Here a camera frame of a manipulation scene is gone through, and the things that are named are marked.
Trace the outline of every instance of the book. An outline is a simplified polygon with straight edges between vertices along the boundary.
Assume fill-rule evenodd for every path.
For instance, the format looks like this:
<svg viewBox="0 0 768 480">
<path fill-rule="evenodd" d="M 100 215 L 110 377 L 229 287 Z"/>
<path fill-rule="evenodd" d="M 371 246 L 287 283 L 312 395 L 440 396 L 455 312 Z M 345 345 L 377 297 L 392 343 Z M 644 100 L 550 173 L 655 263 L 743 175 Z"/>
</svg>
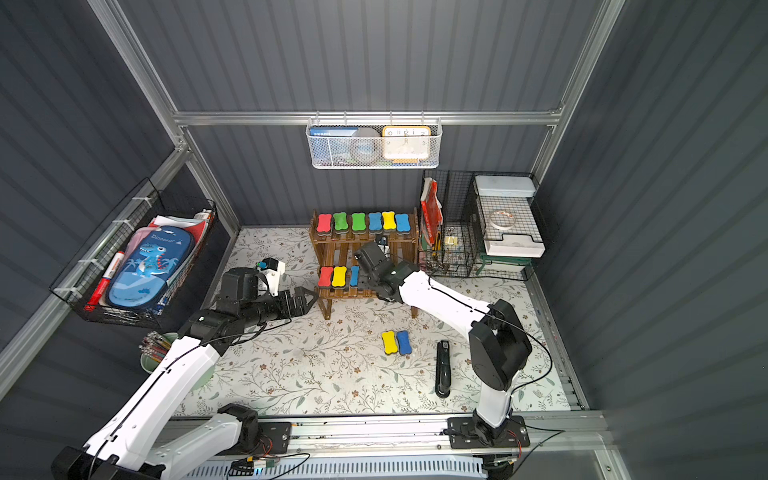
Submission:
<svg viewBox="0 0 768 480">
<path fill-rule="evenodd" d="M 422 189 L 422 218 L 429 245 L 434 246 L 437 241 L 437 232 L 442 224 L 442 205 L 437 199 L 437 182 L 431 177 L 424 179 Z"/>
</svg>

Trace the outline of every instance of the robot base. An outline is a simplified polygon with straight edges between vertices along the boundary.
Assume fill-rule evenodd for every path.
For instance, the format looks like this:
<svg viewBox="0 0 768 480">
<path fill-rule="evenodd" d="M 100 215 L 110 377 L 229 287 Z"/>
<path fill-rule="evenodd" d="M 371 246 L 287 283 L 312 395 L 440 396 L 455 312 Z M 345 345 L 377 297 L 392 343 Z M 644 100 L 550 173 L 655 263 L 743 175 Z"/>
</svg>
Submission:
<svg viewBox="0 0 768 480">
<path fill-rule="evenodd" d="M 520 441 L 520 445 L 524 447 L 531 446 L 531 440 L 528 437 L 528 429 L 525 428 L 525 420 L 521 416 L 512 416 L 512 420 L 507 420 L 503 425 L 503 429 L 500 429 L 498 437 L 493 441 L 493 445 L 485 445 L 480 439 L 476 438 L 475 433 L 475 418 L 473 417 L 450 417 L 448 419 L 448 428 L 453 432 L 460 432 L 463 435 L 450 435 L 451 448 L 454 450 L 463 449 L 482 449 L 489 446 L 493 447 L 510 447 L 516 448 L 518 443 L 515 441 L 515 437 L 509 435 L 507 431 L 513 432 Z"/>
</svg>

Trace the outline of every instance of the table surface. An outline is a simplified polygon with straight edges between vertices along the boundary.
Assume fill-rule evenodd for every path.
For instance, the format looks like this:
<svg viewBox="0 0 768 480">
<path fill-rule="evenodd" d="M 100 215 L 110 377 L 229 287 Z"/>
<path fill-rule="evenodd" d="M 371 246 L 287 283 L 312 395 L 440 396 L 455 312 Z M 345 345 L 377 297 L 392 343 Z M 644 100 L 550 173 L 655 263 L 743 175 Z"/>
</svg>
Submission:
<svg viewBox="0 0 768 480">
<path fill-rule="evenodd" d="M 253 266 L 264 257 L 286 262 L 281 289 L 317 284 L 317 260 L 308 230 L 250 228 L 240 232 L 227 268 Z M 517 280 L 436 279 L 461 293 L 488 302 L 511 303 L 526 330 L 544 342 L 525 289 Z M 407 330 L 411 355 L 385 355 L 381 333 Z M 447 399 L 435 389 L 435 347 L 451 343 L 452 388 Z M 534 344 L 523 378 L 538 378 L 549 358 Z M 209 415 L 237 402 L 260 415 L 471 412 L 479 380 L 472 371 L 469 345 L 424 312 L 411 319 L 410 308 L 377 299 L 334 302 L 325 321 L 317 306 L 290 325 L 230 348 L 216 364 L 214 377 L 191 391 L 175 415 Z M 569 410 L 556 372 L 518 390 L 517 411 Z"/>
</svg>

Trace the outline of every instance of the yellow eraser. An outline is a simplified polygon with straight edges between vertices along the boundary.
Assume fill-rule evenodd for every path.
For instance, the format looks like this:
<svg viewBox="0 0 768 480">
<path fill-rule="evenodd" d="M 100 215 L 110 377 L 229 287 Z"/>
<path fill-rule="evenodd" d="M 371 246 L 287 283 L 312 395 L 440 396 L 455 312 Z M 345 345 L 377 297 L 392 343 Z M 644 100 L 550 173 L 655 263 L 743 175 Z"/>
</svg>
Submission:
<svg viewBox="0 0 768 480">
<path fill-rule="evenodd" d="M 384 230 L 394 230 L 397 228 L 395 212 L 382 212 L 382 217 L 384 217 Z"/>
<path fill-rule="evenodd" d="M 390 353 L 397 353 L 397 342 L 395 341 L 395 333 L 390 330 L 382 333 L 384 339 L 384 353 L 389 355 Z"/>
<path fill-rule="evenodd" d="M 346 284 L 346 267 L 335 266 L 333 267 L 333 281 L 331 286 L 341 287 Z"/>
</svg>

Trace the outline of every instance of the black wire basket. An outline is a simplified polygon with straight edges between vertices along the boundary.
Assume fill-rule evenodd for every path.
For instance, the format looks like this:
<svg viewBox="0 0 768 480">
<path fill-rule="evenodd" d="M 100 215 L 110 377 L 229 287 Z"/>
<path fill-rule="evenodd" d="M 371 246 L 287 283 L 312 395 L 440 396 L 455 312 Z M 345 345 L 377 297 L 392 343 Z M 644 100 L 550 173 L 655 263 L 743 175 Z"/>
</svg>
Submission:
<svg viewBox="0 0 768 480">
<path fill-rule="evenodd" d="M 482 209 L 478 208 L 474 179 L 477 175 L 531 178 L 529 173 L 484 172 L 472 170 L 429 170 L 422 177 L 431 177 L 438 184 L 438 200 L 442 205 L 444 224 L 442 242 L 431 249 L 422 242 L 420 267 L 433 276 L 461 278 L 491 277 L 526 281 L 535 265 L 534 259 L 494 257 L 485 252 L 485 229 L 482 227 Z M 534 211 L 536 224 L 541 228 Z M 445 242 L 456 237 L 456 243 Z"/>
<path fill-rule="evenodd" d="M 210 232 L 215 227 L 216 204 L 212 200 L 156 190 L 151 184 L 149 184 L 151 186 L 149 194 L 135 197 L 136 192 L 146 184 L 148 180 L 137 185 L 110 213 L 108 218 L 116 220 L 111 222 L 106 220 L 90 235 L 89 239 L 94 239 L 103 228 L 108 228 L 109 234 L 100 239 L 96 251 L 86 252 L 87 246 L 83 246 L 49 288 L 54 295 L 66 302 L 74 312 L 88 322 L 163 329 L 161 322 L 163 311 L 184 284 L 201 250 L 205 248 Z M 118 209 L 121 209 L 122 215 L 117 214 Z M 122 309 L 101 304 L 88 305 L 112 258 L 117 252 L 124 251 L 137 228 L 146 227 L 157 215 L 191 218 L 203 210 L 211 212 L 207 229 L 183 266 L 172 277 L 161 297 L 162 304 L 140 309 Z"/>
</svg>

